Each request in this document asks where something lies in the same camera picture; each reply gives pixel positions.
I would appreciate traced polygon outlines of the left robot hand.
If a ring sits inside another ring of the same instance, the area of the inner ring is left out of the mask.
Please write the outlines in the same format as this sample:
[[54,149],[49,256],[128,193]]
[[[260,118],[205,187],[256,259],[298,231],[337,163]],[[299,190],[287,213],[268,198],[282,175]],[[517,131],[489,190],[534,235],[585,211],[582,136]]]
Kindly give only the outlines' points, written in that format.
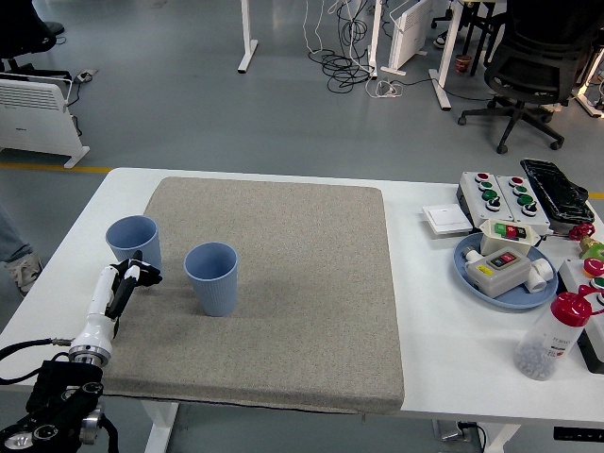
[[71,342],[69,360],[100,368],[107,365],[119,318],[134,289],[153,286],[161,280],[160,270],[143,261],[141,250],[136,250],[132,258],[104,268],[93,292],[86,325]]

